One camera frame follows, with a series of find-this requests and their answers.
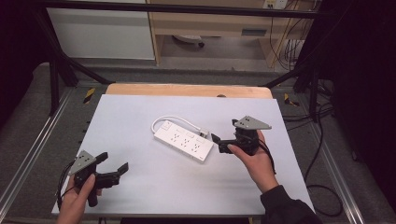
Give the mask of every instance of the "power strip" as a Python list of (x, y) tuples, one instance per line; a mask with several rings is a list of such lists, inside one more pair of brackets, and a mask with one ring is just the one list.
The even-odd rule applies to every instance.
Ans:
[(213, 142), (166, 120), (154, 134), (155, 139), (179, 150), (188, 157), (204, 163)]

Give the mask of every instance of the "black pole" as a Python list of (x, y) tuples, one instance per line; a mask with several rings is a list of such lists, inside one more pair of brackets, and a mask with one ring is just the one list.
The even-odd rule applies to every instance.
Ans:
[(318, 121), (317, 99), (318, 99), (318, 68), (315, 68), (311, 76), (311, 90), (309, 94), (309, 115), (314, 122)]
[(54, 35), (54, 33), (49, 28), (49, 25), (43, 18), (42, 8), (30, 8), (30, 13), (36, 21), (36, 24), (39, 26), (40, 30), (44, 37), (46, 37), (46, 41), (48, 45), (44, 45), (43, 47), (47, 51), (48, 55), (52, 60), (54, 60), (57, 64), (57, 71), (59, 75), (61, 75), (64, 80), (64, 84), (66, 86), (76, 86), (78, 84), (78, 79), (74, 74), (73, 70), (64, 62), (62, 59), (62, 48), (59, 45), (59, 42)]
[(271, 89), (271, 88), (277, 86), (279, 83), (282, 83), (291, 77), (299, 76), (303, 71), (305, 71), (306, 67), (307, 67), (306, 64), (301, 64), (300, 66), (296, 67), (294, 70), (289, 71), (287, 74), (285, 74), (281, 77), (278, 77), (278, 78), (268, 82), (267, 84), (260, 85), (259, 87), (266, 87), (268, 89)]
[(276, 9), (249, 8), (249, 7), (206, 7), (206, 6), (183, 6), (183, 5), (166, 5), (166, 4), (54, 1), (54, 0), (35, 0), (32, 1), (32, 3), (40, 7), (111, 10), (111, 11), (172, 12), (172, 13), (190, 13), (190, 14), (234, 15), (234, 16), (253, 16), (253, 17), (274, 17), (274, 18), (304, 18), (304, 19), (320, 19), (320, 18), (330, 18), (334, 16), (333, 13), (331, 12), (276, 10)]
[(95, 79), (96, 81), (98, 81), (98, 82), (100, 82), (102, 84), (105, 84), (105, 85), (115, 83), (115, 81), (110, 81), (110, 80), (108, 80), (108, 79), (106, 79), (104, 77), (101, 77), (101, 76), (97, 75), (96, 73), (94, 73), (90, 69), (84, 67), (80, 63), (76, 62), (75, 60), (73, 60), (72, 58), (67, 56), (65, 53), (63, 53), (63, 57), (71, 66), (73, 66), (74, 68), (76, 68), (80, 72), (84, 73), (88, 77), (91, 77), (91, 78)]

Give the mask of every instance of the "white tabletop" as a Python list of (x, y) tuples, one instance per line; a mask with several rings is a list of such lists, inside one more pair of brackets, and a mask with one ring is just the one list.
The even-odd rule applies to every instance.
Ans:
[[(235, 139), (232, 119), (249, 115), (270, 124), (262, 131), (276, 166), (276, 178), (291, 198), (311, 208), (300, 168), (276, 100), (189, 96), (102, 95), (79, 151), (108, 153), (97, 172), (129, 162), (120, 184), (105, 189), (86, 214), (101, 217), (241, 216), (264, 214), (260, 191), (243, 163), (214, 145), (204, 164), (154, 139), (151, 123), (179, 116), (221, 139)], [(173, 120), (194, 131), (189, 125)], [(55, 205), (53, 214), (58, 214)]]

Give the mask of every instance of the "human hand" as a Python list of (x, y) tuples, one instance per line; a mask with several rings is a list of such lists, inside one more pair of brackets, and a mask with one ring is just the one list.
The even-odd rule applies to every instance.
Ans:
[[(75, 186), (74, 176), (70, 176), (66, 190), (73, 189), (67, 191), (64, 195), (64, 201), (62, 202), (61, 211), (56, 222), (57, 224), (77, 224), (81, 221), (85, 211), (85, 204), (94, 184), (95, 175), (90, 175), (82, 188), (78, 190), (73, 188)], [(102, 191), (98, 190), (96, 194), (101, 195)]]
[[(262, 132), (257, 131), (257, 134), (259, 139), (265, 142)], [(262, 148), (259, 147), (256, 154), (249, 156), (240, 147), (234, 145), (228, 145), (227, 147), (245, 164), (250, 177), (262, 193), (279, 185), (276, 181), (270, 158)]]

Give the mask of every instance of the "sleeve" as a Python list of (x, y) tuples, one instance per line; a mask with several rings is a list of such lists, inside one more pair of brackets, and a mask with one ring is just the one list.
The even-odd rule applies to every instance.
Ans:
[(322, 223), (306, 203), (291, 199), (281, 185), (262, 194), (261, 200), (265, 208), (262, 224)]

